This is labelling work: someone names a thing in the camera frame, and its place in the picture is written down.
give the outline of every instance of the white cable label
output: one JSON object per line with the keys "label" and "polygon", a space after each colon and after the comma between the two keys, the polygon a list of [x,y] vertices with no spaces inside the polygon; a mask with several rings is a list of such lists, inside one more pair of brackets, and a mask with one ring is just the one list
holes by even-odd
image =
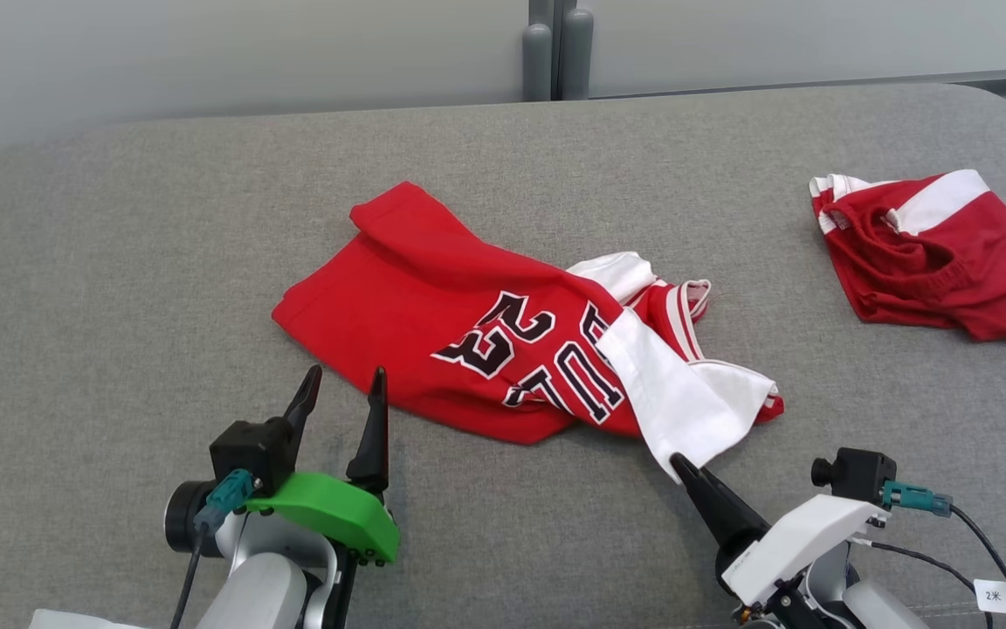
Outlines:
{"label": "white cable label", "polygon": [[977,591],[977,606],[981,608],[981,612],[1006,613],[1005,582],[975,579],[973,586]]}

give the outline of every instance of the gray textured surface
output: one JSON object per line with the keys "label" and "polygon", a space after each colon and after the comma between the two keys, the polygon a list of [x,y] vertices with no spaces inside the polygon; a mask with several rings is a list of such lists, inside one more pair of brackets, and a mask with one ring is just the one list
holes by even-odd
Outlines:
{"label": "gray textured surface", "polygon": [[[787,400],[713,467],[766,517],[811,496],[814,457],[873,447],[1006,557],[1006,342],[857,321],[806,196],[830,171],[957,168],[1006,200],[1003,100],[830,88],[188,120],[0,151],[0,626],[39,606],[168,624],[187,558],[164,544],[165,500],[210,473],[229,422],[288,402],[312,359],[269,312],[351,238],[353,203],[402,179],[524,255],[631,249],[713,280],[705,350]],[[325,378],[304,468],[342,473],[365,407]],[[391,471],[403,557],[361,571],[356,628],[726,626],[711,540],[639,443],[516,447],[394,414]],[[953,521],[898,513],[878,537],[996,576]],[[936,628],[981,624],[927,566],[859,565]],[[202,563],[190,613],[223,574]]]}

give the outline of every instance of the teal cable connector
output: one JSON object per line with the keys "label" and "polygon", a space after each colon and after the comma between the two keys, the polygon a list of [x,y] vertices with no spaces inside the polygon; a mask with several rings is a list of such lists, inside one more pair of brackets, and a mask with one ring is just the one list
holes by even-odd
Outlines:
{"label": "teal cable connector", "polygon": [[200,530],[201,525],[207,525],[207,534],[215,534],[227,514],[242,506],[252,494],[255,494],[255,477],[247,470],[231,470],[208,494],[203,509],[196,511],[192,526]]}
{"label": "teal cable connector", "polygon": [[930,511],[936,516],[950,517],[950,505],[954,499],[945,493],[934,493],[926,487],[906,485],[905,482],[889,480],[883,483],[883,508],[902,506],[907,509]]}

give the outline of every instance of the black cable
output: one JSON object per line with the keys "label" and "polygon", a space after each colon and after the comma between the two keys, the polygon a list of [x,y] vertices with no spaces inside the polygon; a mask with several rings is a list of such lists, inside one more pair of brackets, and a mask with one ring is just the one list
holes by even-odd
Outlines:
{"label": "black cable", "polygon": [[[973,582],[966,579],[966,577],[963,576],[963,574],[958,573],[957,569],[955,569],[953,566],[946,565],[946,563],[942,563],[934,558],[931,558],[930,555],[925,555],[918,553],[917,551],[910,551],[909,548],[902,548],[901,546],[892,546],[891,544],[884,544],[882,541],[871,541],[871,546],[879,551],[890,551],[891,553],[898,553],[899,555],[905,555],[905,557],[907,558],[915,559],[918,561],[925,561],[926,563],[928,563],[928,565],[945,570],[946,573],[953,574],[953,576],[956,577],[958,581],[961,581],[963,585],[965,585],[966,588],[970,589],[971,592],[974,593],[974,596],[976,596],[977,589],[973,585]],[[985,624],[989,626],[989,629],[993,629],[993,618],[991,618],[991,613],[987,612],[985,613]]]}
{"label": "black cable", "polygon": [[169,629],[178,629],[181,625],[184,606],[189,603],[189,593],[192,591],[192,578],[196,576],[196,565],[200,563],[200,548],[204,542],[204,533],[207,532],[207,524],[200,524],[199,528],[196,528],[196,537],[192,541],[192,558],[188,559],[188,570],[184,573],[184,585],[181,586],[181,598],[176,601],[176,612],[173,613],[173,621],[170,622]]}
{"label": "black cable", "polygon": [[965,511],[963,511],[960,506],[950,505],[950,510],[957,517],[962,518],[962,521],[965,522],[965,524],[968,525],[971,530],[973,530],[973,533],[977,536],[977,539],[980,539],[982,544],[985,545],[985,548],[989,551],[989,555],[991,555],[991,558],[993,558],[993,561],[996,563],[996,568],[998,568],[999,571],[1001,571],[1001,573],[1003,574],[1003,580],[1006,580],[1006,565],[1005,563],[1003,563],[1002,559],[999,559],[999,553],[996,553],[995,546],[991,545],[991,541],[989,541],[989,536],[987,536],[987,534],[985,534],[985,532],[981,530],[981,527],[977,525],[977,522],[973,521],[973,518],[968,516],[968,514]]}

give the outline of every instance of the gray table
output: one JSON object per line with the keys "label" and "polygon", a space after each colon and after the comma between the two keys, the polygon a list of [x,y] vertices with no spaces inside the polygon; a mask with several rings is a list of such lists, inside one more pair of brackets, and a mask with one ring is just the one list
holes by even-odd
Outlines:
{"label": "gray table", "polygon": [[[161,533],[170,491],[210,475],[231,421],[281,412],[312,358],[269,312],[351,238],[353,203],[403,179],[544,262],[636,250],[711,279],[705,350],[787,401],[711,466],[766,517],[814,493],[811,459],[870,447],[1006,558],[1006,342],[859,322],[806,192],[958,168],[1006,200],[1006,103],[917,85],[182,120],[0,151],[0,626],[39,606],[168,624],[187,561]],[[325,378],[301,466],[342,473],[364,409]],[[638,442],[516,447],[394,414],[391,473],[402,559],[361,571],[356,628],[727,624],[713,542]],[[956,521],[903,511],[879,537],[998,577]],[[981,625],[929,566],[859,569],[936,628]],[[190,614],[223,577],[202,563]]]}

